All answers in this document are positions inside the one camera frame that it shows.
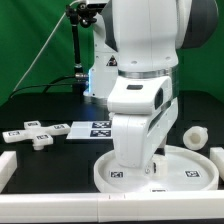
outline cable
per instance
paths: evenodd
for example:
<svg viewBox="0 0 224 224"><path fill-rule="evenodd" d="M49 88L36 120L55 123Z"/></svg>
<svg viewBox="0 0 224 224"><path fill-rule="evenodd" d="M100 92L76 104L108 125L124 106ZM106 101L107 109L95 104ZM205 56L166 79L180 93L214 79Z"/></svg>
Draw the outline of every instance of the cable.
<svg viewBox="0 0 224 224"><path fill-rule="evenodd" d="M78 2L83 2L83 0L76 0L73 1L70 6L78 3ZM45 42L45 44L43 45L43 47L41 48L41 50L39 51L39 53L37 54L37 56L35 57L35 59L33 60L33 62L31 63L30 67L28 68L28 70L24 73L24 75L22 76L22 78L19 80L19 82L16 84L13 92L15 92L19 85L22 83L22 81L27 77L27 75L30 73L30 71L32 70L33 66L36 64L37 60L40 58L41 54L43 53L43 51L45 50L45 48L47 47L48 43L50 42L50 40L52 39L53 35L55 34L55 32L57 31L59 25L61 24L62 20L65 17L65 13L62 15L62 17L60 18L60 20L58 21L58 23L56 24L55 28L53 29L53 31L51 32L50 36L48 37L47 41Z"/></svg>
<svg viewBox="0 0 224 224"><path fill-rule="evenodd" d="M41 87L54 87L54 86L72 86L74 85L76 82L73 82L73 83L61 83L61 84L43 84L43 85L33 85L33 86L27 86L27 87L23 87L21 89L17 89L15 91L13 91L10 95L9 95L9 98L8 99L11 99L17 92L20 92L22 90L25 90L25 89L32 89L32 88L41 88Z"/></svg>
<svg viewBox="0 0 224 224"><path fill-rule="evenodd" d="M55 84L57 82L60 82L62 80L65 80L65 79L75 79L75 76L72 75L72 76L63 76L63 77L60 77L60 78L57 78L55 79L54 81L50 82L49 85L52 85L52 84ZM51 88L51 86L47 86L44 90L43 90L43 93L46 93L48 91L48 89Z"/></svg>

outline green backdrop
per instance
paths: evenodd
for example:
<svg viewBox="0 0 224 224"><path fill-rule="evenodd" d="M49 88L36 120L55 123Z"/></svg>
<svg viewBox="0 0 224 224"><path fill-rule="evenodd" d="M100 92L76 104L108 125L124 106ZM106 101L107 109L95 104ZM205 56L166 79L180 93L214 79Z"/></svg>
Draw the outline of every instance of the green backdrop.
<svg viewBox="0 0 224 224"><path fill-rule="evenodd" d="M0 104L7 100L71 0L0 0ZM224 1L217 0L219 25L199 49L180 50L180 89L209 92L224 102ZM80 28L82 64L93 63L92 31ZM48 84L73 74L71 26L65 18L32 72L20 87ZM52 91L71 91L54 87Z"/></svg>

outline white cylinder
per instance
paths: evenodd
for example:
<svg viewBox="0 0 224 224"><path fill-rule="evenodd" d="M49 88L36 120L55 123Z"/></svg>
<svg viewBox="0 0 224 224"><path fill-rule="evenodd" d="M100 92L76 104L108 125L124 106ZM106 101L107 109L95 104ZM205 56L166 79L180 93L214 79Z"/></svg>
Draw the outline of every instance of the white cylinder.
<svg viewBox="0 0 224 224"><path fill-rule="evenodd" d="M208 141L207 131L207 128L199 126L190 128L183 136L185 146L191 150L202 149Z"/></svg>

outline black cable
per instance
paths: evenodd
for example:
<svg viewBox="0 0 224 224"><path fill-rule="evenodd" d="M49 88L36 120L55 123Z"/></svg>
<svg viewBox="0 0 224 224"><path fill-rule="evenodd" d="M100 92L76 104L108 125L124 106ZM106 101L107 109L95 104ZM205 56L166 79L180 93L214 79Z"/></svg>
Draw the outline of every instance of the black cable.
<svg viewBox="0 0 224 224"><path fill-rule="evenodd" d="M34 86L27 86L27 87L23 87L23 88L20 88L20 89L17 89L15 91L13 91L10 95L9 95L9 100L17 93L17 92L20 92L22 90L25 90L25 89L32 89L32 88L41 88L41 87L53 87L53 86L71 86L73 85L74 83L61 83L61 84L43 84L43 85L34 85Z"/></svg>
<svg viewBox="0 0 224 224"><path fill-rule="evenodd" d="M62 81L62 80L66 80L66 79L74 79L74 78L75 78L74 75L72 75L72 76L62 76L62 77L57 78L57 79L53 80L52 82L50 82L49 85L55 84L55 83L60 82L60 81ZM47 87L43 90L43 93L46 93L46 92L48 91L48 89L50 89L50 88L51 88L51 86L47 86Z"/></svg>

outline label sticker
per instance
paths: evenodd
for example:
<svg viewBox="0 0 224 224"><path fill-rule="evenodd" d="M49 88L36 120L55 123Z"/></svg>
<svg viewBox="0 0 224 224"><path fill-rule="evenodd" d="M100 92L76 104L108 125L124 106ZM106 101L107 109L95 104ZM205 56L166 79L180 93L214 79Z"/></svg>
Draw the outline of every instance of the label sticker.
<svg viewBox="0 0 224 224"><path fill-rule="evenodd" d="M165 189L152 189L151 192L166 192Z"/></svg>
<svg viewBox="0 0 224 224"><path fill-rule="evenodd" d="M123 178L124 173L123 172L111 172L110 177L111 178Z"/></svg>
<svg viewBox="0 0 224 224"><path fill-rule="evenodd" d="M185 171L187 177L200 177L198 171Z"/></svg>
<svg viewBox="0 0 224 224"><path fill-rule="evenodd" d="M36 126L36 125L38 125L37 122L31 122L31 123L28 123L28 126Z"/></svg>
<svg viewBox="0 0 224 224"><path fill-rule="evenodd" d="M20 135L19 131L11 131L9 132L9 136L15 136L15 135Z"/></svg>
<svg viewBox="0 0 224 224"><path fill-rule="evenodd" d="M111 56L110 60L107 63L107 66L117 66L117 61L116 61L114 55Z"/></svg>
<svg viewBox="0 0 224 224"><path fill-rule="evenodd" d="M93 130L90 133L90 137L111 137L110 130Z"/></svg>
<svg viewBox="0 0 224 224"><path fill-rule="evenodd" d="M92 128L111 128L111 122L93 122Z"/></svg>
<svg viewBox="0 0 224 224"><path fill-rule="evenodd" d="M63 129L63 128L65 128L65 126L62 125L62 124L61 125L55 125L54 128L55 129Z"/></svg>
<svg viewBox="0 0 224 224"><path fill-rule="evenodd" d="M38 140L43 140L43 139L47 139L49 138L47 135L40 135L40 136L37 136L37 139Z"/></svg>

